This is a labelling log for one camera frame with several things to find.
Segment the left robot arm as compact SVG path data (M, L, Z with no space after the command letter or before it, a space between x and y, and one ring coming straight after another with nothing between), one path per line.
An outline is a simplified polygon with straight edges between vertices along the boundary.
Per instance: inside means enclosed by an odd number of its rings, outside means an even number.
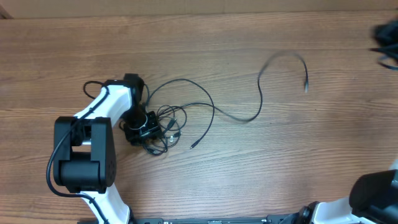
M135 223L114 184L113 127L122 121L121 128L133 146L161 138L162 131L155 113L146 112L140 103L145 84L138 75L127 73L122 80L100 85L100 94L84 110L55 121L47 185L58 196L82 198L96 223Z

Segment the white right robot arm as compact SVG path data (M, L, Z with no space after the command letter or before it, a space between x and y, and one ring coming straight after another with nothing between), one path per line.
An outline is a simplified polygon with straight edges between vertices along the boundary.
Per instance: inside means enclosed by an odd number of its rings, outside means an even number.
M386 171L361 176L350 195L332 202L312 202L284 218L266 223L397 223L397 160Z

